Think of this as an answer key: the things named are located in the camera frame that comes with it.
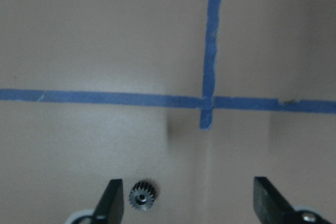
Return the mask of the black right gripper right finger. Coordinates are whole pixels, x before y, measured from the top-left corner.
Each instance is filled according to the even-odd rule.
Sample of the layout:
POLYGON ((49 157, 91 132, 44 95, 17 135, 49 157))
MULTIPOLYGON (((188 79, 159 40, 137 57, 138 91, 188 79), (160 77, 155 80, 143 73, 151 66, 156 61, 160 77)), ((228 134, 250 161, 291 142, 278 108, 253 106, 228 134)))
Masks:
POLYGON ((254 177, 253 208, 260 223, 294 223, 296 211, 267 177, 254 177))

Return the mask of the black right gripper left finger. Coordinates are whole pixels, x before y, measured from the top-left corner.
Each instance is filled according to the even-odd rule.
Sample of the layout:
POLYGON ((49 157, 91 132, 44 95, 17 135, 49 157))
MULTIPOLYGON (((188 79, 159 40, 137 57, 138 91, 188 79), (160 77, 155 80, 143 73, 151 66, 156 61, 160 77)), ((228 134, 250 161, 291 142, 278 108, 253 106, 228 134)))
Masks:
POLYGON ((123 213, 123 181, 112 179, 93 212, 93 223, 119 224, 122 222, 123 213))

